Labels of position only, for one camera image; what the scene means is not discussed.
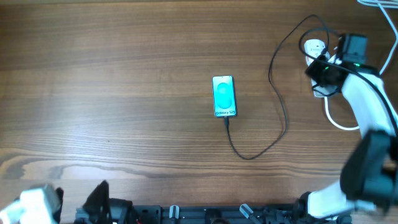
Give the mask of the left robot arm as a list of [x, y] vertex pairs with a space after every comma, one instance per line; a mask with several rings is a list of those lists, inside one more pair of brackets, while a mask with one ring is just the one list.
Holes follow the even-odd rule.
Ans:
[[140, 215], [129, 200], [109, 197], [109, 184], [102, 181], [76, 209], [73, 224], [138, 224]]

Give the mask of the turquoise screen smartphone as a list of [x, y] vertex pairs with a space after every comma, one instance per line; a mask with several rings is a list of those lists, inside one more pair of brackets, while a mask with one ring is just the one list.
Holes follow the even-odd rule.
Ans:
[[234, 80], [231, 75], [212, 78], [213, 105], [217, 118], [237, 115]]

